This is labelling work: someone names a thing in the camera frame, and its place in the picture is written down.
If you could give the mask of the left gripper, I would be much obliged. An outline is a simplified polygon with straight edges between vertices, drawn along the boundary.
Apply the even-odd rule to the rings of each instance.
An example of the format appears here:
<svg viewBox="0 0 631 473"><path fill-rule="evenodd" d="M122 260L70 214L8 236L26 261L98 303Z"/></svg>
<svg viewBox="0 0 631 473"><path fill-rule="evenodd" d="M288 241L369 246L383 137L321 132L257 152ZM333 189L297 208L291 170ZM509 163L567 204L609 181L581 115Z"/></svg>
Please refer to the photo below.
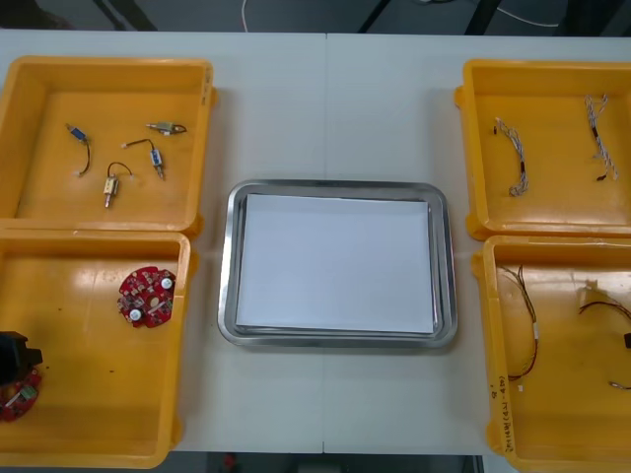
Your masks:
<svg viewBox="0 0 631 473"><path fill-rule="evenodd" d="M18 332L1 333L1 384L22 380L28 371L25 362L27 338ZM36 367L43 361L40 349L27 349L27 363Z"/></svg>

